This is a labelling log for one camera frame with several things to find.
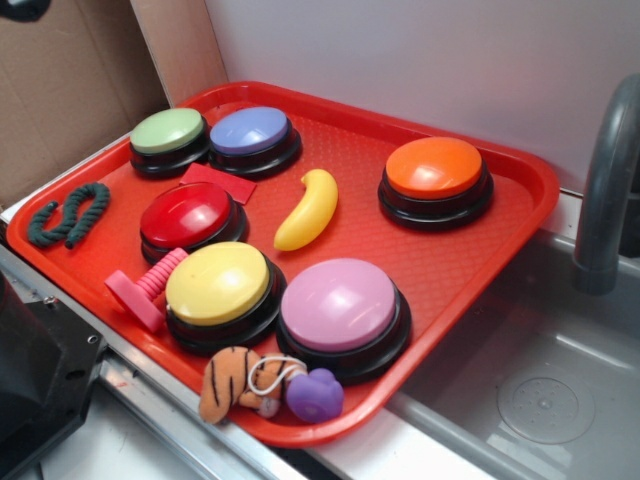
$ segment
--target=stainless steel sink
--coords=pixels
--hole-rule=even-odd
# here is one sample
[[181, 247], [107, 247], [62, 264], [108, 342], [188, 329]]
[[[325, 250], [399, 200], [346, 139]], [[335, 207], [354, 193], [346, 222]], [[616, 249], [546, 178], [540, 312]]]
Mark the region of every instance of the stainless steel sink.
[[600, 297], [540, 231], [388, 408], [498, 478], [640, 478], [640, 267]]

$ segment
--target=toy banana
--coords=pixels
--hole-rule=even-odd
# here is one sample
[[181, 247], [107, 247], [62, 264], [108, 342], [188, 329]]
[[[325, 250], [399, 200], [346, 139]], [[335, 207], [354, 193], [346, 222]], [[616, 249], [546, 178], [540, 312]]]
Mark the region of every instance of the toy banana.
[[336, 210], [338, 184], [329, 172], [310, 170], [301, 181], [306, 191], [276, 232], [273, 246], [277, 250], [297, 250], [311, 243], [326, 228]]

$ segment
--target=red button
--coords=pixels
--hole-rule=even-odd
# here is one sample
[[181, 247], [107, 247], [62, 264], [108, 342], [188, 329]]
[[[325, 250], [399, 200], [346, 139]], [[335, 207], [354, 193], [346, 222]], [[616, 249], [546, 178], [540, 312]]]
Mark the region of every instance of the red button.
[[145, 210], [140, 231], [157, 247], [189, 247], [215, 234], [230, 211], [229, 195], [219, 185], [179, 185], [158, 196]]

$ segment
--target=green button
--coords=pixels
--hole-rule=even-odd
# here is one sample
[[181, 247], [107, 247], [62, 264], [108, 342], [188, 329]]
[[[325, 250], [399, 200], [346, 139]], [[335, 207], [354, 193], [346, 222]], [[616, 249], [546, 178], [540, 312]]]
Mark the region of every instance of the green button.
[[131, 145], [144, 154], [164, 153], [186, 145], [202, 131], [202, 116], [192, 108], [155, 113], [131, 132]]

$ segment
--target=green rope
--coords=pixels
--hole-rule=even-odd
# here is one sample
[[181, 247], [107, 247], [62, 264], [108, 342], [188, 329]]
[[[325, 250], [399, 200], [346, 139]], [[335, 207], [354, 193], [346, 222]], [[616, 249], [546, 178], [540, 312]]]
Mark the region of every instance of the green rope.
[[[78, 220], [80, 205], [89, 198], [93, 198], [93, 203]], [[75, 247], [98, 221], [110, 199], [109, 189], [102, 183], [89, 183], [78, 187], [65, 200], [62, 206], [62, 221], [58, 226], [44, 230], [45, 223], [58, 208], [58, 202], [50, 202], [35, 213], [27, 230], [29, 241], [37, 247], [44, 248], [66, 238], [64, 246], [68, 249]]]

